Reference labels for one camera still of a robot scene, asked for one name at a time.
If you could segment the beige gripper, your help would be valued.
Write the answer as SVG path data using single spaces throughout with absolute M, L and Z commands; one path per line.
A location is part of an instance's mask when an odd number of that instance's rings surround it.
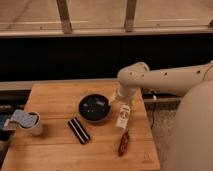
M 117 101 L 130 104 L 135 98 L 136 91 L 137 88 L 129 88 L 120 85 L 115 91 L 115 99 Z

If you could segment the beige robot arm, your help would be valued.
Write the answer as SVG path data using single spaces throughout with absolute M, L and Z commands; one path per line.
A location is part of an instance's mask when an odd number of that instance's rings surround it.
M 140 88 L 182 98 L 165 171 L 213 171 L 213 60 L 202 65 L 151 70 L 144 62 L 117 74 L 115 98 L 133 101 Z

